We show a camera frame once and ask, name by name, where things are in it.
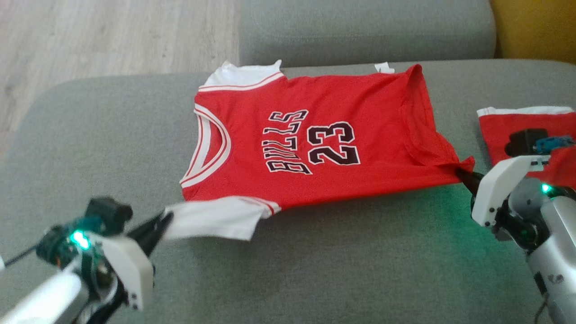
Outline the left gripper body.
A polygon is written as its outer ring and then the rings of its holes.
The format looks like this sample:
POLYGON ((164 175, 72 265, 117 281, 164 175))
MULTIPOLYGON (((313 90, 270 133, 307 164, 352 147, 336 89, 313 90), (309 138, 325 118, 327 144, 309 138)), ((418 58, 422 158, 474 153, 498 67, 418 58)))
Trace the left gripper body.
POLYGON ((104 324, 121 306, 144 311, 152 303, 156 269, 126 222, 83 217, 53 226, 36 245, 38 258, 60 270, 35 291, 63 301, 49 307, 49 323, 104 324))

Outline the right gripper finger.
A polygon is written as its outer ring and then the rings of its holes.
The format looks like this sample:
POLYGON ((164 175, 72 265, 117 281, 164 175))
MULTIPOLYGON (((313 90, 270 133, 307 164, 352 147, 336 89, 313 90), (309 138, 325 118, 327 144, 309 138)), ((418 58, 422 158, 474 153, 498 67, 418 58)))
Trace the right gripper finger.
POLYGON ((482 180, 482 174, 475 171, 467 171, 463 168, 456 168, 455 175, 464 184, 464 186, 467 187, 472 197, 475 198, 482 180))

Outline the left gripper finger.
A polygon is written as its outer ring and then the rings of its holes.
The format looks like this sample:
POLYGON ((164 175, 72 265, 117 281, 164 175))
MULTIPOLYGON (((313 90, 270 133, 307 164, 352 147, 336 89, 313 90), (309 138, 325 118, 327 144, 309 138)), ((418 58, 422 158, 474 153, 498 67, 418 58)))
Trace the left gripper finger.
POLYGON ((173 221, 172 211, 162 211, 148 221, 128 232, 128 237, 135 241, 146 241, 152 237, 162 238, 173 221))
POLYGON ((167 228, 171 225, 173 217, 157 217, 139 238, 139 246, 146 257, 150 257, 161 241, 167 228))

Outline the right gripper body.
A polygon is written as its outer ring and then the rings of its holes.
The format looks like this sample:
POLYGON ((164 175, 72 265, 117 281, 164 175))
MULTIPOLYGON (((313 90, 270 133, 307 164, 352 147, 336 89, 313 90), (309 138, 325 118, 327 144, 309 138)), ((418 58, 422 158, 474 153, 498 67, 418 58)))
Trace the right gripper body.
POLYGON ((472 219, 498 242, 512 242, 524 251, 555 242, 558 231, 545 213, 553 201, 539 179, 527 176, 543 171, 549 160, 549 155, 525 155, 498 162, 479 181, 472 219))

